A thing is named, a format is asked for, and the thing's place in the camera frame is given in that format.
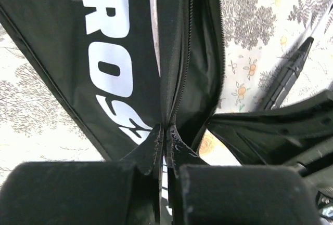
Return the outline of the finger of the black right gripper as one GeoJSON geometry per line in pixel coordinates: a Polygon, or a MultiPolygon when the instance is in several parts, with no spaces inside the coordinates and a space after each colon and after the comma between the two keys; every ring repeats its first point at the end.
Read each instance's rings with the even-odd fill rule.
{"type": "Polygon", "coordinates": [[[315,155],[317,146],[332,142],[332,92],[275,110],[216,114],[208,130],[241,165],[301,164],[316,173],[332,167],[332,148],[315,155]]]}

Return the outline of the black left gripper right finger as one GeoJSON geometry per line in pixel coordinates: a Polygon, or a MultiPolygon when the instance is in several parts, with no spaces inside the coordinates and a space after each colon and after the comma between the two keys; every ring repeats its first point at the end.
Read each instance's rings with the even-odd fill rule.
{"type": "Polygon", "coordinates": [[[302,178],[280,166],[211,166],[166,132],[174,224],[320,224],[302,178]]]}

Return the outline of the black racket bag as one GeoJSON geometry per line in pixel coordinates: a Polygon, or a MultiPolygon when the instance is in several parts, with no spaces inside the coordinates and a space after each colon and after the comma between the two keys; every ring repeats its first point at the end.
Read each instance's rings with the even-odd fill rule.
{"type": "Polygon", "coordinates": [[[199,147],[223,82],[219,0],[1,0],[1,24],[93,146],[116,161],[158,124],[199,147]]]}

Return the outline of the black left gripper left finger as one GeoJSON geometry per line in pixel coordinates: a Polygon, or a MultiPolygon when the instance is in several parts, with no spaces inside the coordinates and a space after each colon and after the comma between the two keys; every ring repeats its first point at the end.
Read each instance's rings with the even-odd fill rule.
{"type": "Polygon", "coordinates": [[[159,224],[164,132],[117,162],[28,162],[1,188],[1,224],[159,224]]]}

